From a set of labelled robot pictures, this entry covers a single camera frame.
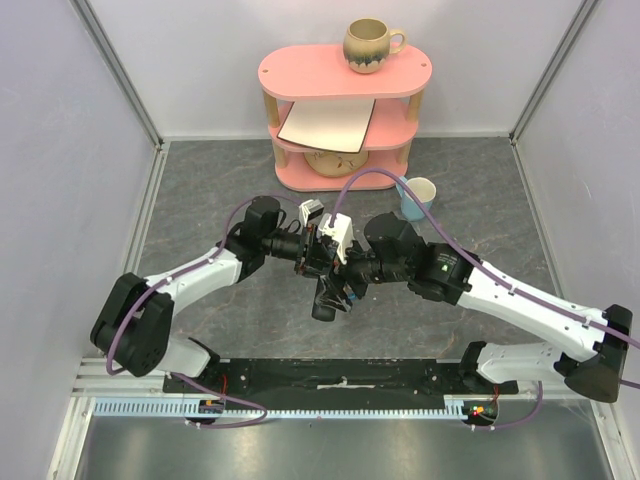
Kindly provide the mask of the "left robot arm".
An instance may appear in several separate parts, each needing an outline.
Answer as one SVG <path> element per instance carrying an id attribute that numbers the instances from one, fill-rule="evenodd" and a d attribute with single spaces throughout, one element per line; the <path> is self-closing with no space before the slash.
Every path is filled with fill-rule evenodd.
<path id="1" fill-rule="evenodd" d="M 171 334 L 174 317 L 205 296 L 238 284 L 260 269 L 268 256 L 293 260 L 299 237 L 282 229 L 281 195 L 258 196 L 241 204 L 244 219 L 225 226 L 211 250 L 168 272 L 120 276 L 91 330 L 90 341 L 106 355 L 106 372 L 143 377 L 158 370 L 184 375 L 198 393 L 219 382 L 219 360 L 201 342 Z"/>

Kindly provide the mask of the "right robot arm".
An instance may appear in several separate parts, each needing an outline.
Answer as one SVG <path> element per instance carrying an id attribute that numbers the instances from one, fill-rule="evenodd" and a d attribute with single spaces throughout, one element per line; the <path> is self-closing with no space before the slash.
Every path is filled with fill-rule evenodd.
<path id="1" fill-rule="evenodd" d="M 465 391 L 477 394 L 491 384 L 560 379 L 588 399 L 617 401 L 633 318 L 627 308 L 613 304 L 601 310 L 550 295 L 467 251 L 425 242 L 393 213 L 367 223 L 367 251 L 357 248 L 346 215 L 325 215 L 320 234 L 336 250 L 337 275 L 353 290 L 404 282 L 425 300 L 486 313 L 538 337 L 536 343 L 519 345 L 470 343 L 457 371 Z"/>

